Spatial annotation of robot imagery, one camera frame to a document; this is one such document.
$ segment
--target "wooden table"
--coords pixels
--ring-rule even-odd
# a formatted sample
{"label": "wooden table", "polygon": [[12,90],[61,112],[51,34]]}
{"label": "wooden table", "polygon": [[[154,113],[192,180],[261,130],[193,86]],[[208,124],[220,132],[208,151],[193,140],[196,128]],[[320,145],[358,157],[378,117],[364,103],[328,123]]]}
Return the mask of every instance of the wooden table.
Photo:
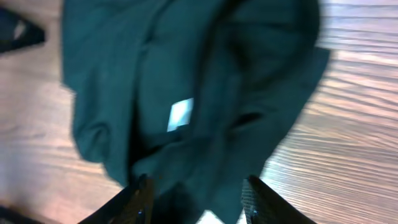
{"label": "wooden table", "polygon": [[[50,32],[45,47],[0,58],[0,200],[76,223],[119,187],[79,160],[69,136],[60,1],[0,3]],[[398,2],[323,0],[322,8],[319,44],[335,49],[333,61],[263,178],[318,223],[398,223]]]}

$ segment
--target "dark teal cloth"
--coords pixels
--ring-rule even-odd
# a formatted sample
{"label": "dark teal cloth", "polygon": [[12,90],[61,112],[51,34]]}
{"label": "dark teal cloth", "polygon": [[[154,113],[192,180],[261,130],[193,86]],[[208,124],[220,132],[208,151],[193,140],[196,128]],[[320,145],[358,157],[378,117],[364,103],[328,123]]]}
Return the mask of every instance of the dark teal cloth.
{"label": "dark teal cloth", "polygon": [[[179,195],[164,207],[235,223],[243,179],[259,176],[325,70],[317,1],[64,4],[63,81],[82,158],[122,186],[148,174],[158,198]],[[168,133],[171,106],[187,98],[190,124]]]}

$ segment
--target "wood grain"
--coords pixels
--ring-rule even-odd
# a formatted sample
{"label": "wood grain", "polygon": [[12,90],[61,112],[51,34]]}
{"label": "wood grain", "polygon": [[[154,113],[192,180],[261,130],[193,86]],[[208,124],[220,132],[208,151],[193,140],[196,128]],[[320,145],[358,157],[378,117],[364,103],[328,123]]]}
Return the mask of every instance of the wood grain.
{"label": "wood grain", "polygon": [[[70,139],[61,1],[0,4],[49,30],[43,47],[0,57],[0,200],[76,223],[119,186],[80,160]],[[322,10],[318,44],[335,50],[333,60],[262,178],[318,223],[398,223],[398,2],[323,0]],[[214,222],[210,212],[201,221]]]}

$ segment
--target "white tag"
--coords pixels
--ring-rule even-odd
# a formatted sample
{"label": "white tag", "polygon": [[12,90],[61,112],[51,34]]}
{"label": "white tag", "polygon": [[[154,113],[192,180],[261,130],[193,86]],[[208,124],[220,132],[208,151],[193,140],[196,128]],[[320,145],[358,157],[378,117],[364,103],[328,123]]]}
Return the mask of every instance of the white tag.
{"label": "white tag", "polygon": [[170,111],[167,132],[175,131],[179,126],[189,124],[192,107],[193,98],[174,103]]}

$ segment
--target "white patch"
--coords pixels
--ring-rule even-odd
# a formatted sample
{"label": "white patch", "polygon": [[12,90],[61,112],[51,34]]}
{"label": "white patch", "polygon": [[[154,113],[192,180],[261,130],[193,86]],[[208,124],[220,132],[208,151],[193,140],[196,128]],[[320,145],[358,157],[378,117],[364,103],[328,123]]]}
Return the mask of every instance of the white patch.
{"label": "white patch", "polygon": [[175,131],[179,126],[189,124],[193,107],[193,98],[179,101],[173,104],[170,111],[167,132]]}

